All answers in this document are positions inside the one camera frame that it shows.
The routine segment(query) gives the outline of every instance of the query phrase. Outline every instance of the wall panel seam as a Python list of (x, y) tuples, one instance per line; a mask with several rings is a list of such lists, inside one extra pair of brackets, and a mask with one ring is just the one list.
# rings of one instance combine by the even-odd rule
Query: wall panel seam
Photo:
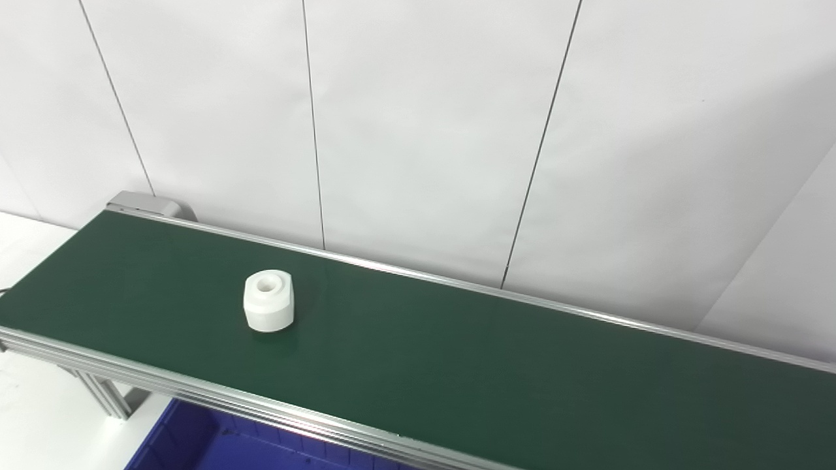
[(505, 270), (502, 273), (502, 281), (499, 284), (500, 289), (505, 288), (505, 279), (508, 276), (508, 268), (511, 266), (511, 258), (514, 254), (514, 247), (517, 246), (517, 236), (520, 232), (520, 225), (523, 223), (523, 214), (525, 207), (528, 204), (528, 196), (531, 193), (531, 185), (534, 182), (534, 174), (537, 172), (537, 164), (540, 162), (540, 152), (543, 150), (543, 142), (546, 139), (546, 132), (548, 131), (548, 122), (552, 118), (552, 110), (554, 109), (554, 101), (558, 96), (558, 89), (560, 88), (560, 79), (563, 77), (563, 69), (566, 67), (566, 58), (569, 56), (569, 48), (572, 46), (572, 37), (574, 36), (575, 26), (578, 24), (578, 17), (580, 15), (581, 5), (584, 0), (578, 1), (578, 7), (575, 9), (574, 19), (572, 20), (572, 28), (569, 30), (569, 37), (566, 41), (566, 49), (563, 51), (563, 61), (560, 63), (560, 70), (558, 71), (557, 83), (554, 85), (554, 92), (552, 93), (552, 101), (548, 105), (548, 113), (546, 113), (546, 122), (543, 124), (543, 133), (540, 135), (540, 144), (537, 147), (537, 155), (534, 157), (534, 163), (531, 169), (531, 176), (528, 178), (528, 186), (526, 187), (525, 197), (522, 199), (522, 207), (520, 208), (520, 216), (517, 219), (517, 227), (514, 229), (514, 236), (511, 240), (511, 249), (508, 252), (508, 259), (505, 262)]
[(325, 250), (325, 220), (322, 212), (322, 183), (319, 179), (319, 148), (316, 141), (316, 115), (314, 113), (314, 80), (311, 77), (311, 52), (308, 46), (308, 12), (302, 0), (302, 23), (305, 31), (305, 58), (308, 61), (308, 95), (311, 99), (311, 130), (313, 132), (313, 159), (316, 163), (316, 190), (319, 197), (319, 230), (322, 233), (322, 249)]
[(122, 115), (122, 121), (125, 122), (125, 128), (128, 130), (130, 143), (134, 147), (136, 158), (140, 161), (142, 172), (143, 174), (145, 174), (145, 181), (148, 182), (148, 189), (150, 189), (152, 195), (156, 196), (156, 192), (154, 192), (154, 185), (151, 184), (151, 179), (148, 177), (148, 171), (145, 169), (145, 162), (142, 161), (142, 155), (140, 155), (140, 148), (136, 145), (136, 139), (134, 139), (134, 132), (130, 129), (128, 117), (125, 115), (125, 109), (122, 107), (122, 101), (119, 99), (119, 94), (116, 93), (116, 87), (113, 83), (113, 79), (110, 77), (110, 70), (107, 68), (105, 57), (102, 54), (101, 47), (99, 47), (99, 40), (96, 39), (96, 34), (93, 31), (93, 24), (90, 22), (90, 18), (87, 16), (87, 9), (84, 8), (84, 3), (82, 3), (82, 0), (79, 0), (79, 7), (81, 7), (81, 13), (84, 15), (84, 21), (87, 23), (87, 29), (90, 31), (90, 37), (93, 39), (93, 44), (96, 47), (96, 53), (99, 55), (99, 60), (102, 63), (102, 67), (104, 67), (104, 74), (107, 76), (107, 81), (110, 84), (110, 90), (113, 91), (113, 96), (116, 99), (116, 105), (119, 107), (119, 112)]

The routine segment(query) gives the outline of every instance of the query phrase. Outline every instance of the blue plastic crate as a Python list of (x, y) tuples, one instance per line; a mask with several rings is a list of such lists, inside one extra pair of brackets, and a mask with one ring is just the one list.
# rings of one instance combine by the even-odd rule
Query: blue plastic crate
[(185, 401), (172, 400), (126, 470), (413, 470)]

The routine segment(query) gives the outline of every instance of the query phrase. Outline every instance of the hole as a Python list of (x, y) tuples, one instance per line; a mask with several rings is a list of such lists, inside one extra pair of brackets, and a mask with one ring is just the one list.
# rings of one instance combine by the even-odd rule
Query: hole
[(278, 279), (274, 277), (261, 278), (256, 283), (256, 289), (262, 292), (270, 292), (278, 286)]

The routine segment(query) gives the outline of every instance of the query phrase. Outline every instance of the white wall panel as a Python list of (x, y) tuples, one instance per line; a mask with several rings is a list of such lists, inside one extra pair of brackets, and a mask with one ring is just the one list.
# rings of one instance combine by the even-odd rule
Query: white wall panel
[(585, 2), (505, 287), (695, 328), (833, 144), (833, 18)]
[(301, 2), (84, 5), (156, 194), (321, 247)]
[(326, 247), (498, 285), (576, 7), (308, 0)]
[(47, 222), (79, 227), (149, 191), (76, 2), (3, 2), (0, 153)]
[(38, 211), (29, 201), (18, 179), (0, 155), (0, 212), (39, 219)]
[(699, 332), (836, 362), (836, 148), (748, 259)]

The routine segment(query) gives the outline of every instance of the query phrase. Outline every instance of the white cylindrical part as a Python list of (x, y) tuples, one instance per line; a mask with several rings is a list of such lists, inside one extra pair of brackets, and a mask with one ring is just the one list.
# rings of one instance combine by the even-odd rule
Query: white cylindrical part
[(244, 313), (250, 328), (264, 333), (293, 323), (293, 281), (277, 269), (259, 271), (244, 283)]

